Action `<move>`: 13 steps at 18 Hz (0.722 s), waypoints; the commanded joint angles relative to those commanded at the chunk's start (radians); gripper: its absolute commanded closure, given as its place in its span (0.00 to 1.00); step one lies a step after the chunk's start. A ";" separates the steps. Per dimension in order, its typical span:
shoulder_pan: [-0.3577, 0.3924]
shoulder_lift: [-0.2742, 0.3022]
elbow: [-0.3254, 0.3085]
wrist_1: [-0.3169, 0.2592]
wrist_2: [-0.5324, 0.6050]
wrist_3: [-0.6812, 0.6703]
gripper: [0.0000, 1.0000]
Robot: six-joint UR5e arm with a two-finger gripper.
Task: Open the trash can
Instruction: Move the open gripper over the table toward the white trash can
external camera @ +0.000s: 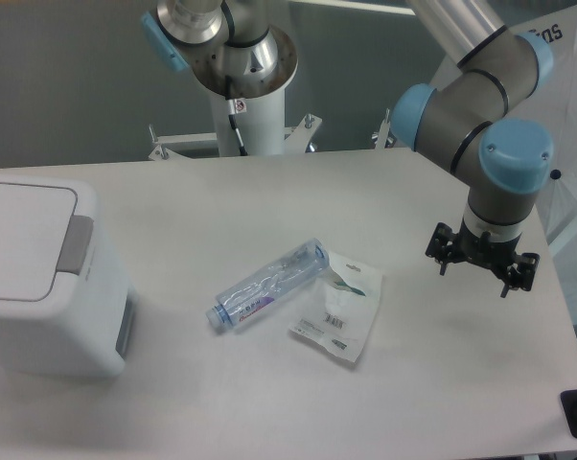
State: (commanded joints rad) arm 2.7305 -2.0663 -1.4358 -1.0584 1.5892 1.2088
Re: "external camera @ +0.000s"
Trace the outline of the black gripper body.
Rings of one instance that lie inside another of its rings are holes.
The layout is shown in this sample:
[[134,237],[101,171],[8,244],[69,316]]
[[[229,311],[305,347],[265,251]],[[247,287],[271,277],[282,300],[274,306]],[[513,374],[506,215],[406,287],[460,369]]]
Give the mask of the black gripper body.
[[509,241],[495,242],[487,232],[475,235],[465,222],[452,243],[452,261],[486,268],[494,274],[504,274],[515,262],[520,236]]

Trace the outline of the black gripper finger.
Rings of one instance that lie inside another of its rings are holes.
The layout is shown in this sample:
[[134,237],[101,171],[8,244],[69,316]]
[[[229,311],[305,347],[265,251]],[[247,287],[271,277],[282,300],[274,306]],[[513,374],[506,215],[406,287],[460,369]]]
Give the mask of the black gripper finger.
[[445,275],[448,265],[461,262],[459,234],[444,222],[438,222],[429,240],[426,256],[440,265],[440,275]]
[[538,253],[513,253],[508,263],[497,268],[497,278],[502,281],[501,298],[505,298],[511,290],[530,291],[539,266]]

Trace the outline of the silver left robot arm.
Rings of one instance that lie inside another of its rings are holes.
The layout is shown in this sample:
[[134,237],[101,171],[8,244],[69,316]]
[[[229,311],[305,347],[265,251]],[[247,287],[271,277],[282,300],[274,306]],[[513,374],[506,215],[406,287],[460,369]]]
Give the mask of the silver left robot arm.
[[[529,290],[539,256],[516,248],[553,147],[541,125],[510,111],[546,81],[552,52],[536,34],[512,33],[485,1],[414,1],[411,9],[460,74],[443,89],[410,87],[388,133],[469,189],[460,228],[439,223],[426,253],[441,267],[488,269],[505,291]],[[305,151],[307,131],[285,128],[296,50],[265,2],[161,1],[141,24],[166,65],[191,70],[208,92],[221,155]]]

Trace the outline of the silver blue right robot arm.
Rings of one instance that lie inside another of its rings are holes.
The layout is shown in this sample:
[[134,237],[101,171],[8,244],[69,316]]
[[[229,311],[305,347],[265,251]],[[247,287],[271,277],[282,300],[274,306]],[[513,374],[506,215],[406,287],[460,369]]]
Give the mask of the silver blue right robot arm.
[[485,1],[409,6],[460,74],[442,89],[410,87],[394,107],[391,130],[469,188],[459,230],[438,223],[426,254],[441,267],[477,265],[510,288],[527,289],[540,257],[516,248],[554,146],[541,124],[509,113],[548,80],[552,50],[538,34],[512,33]]

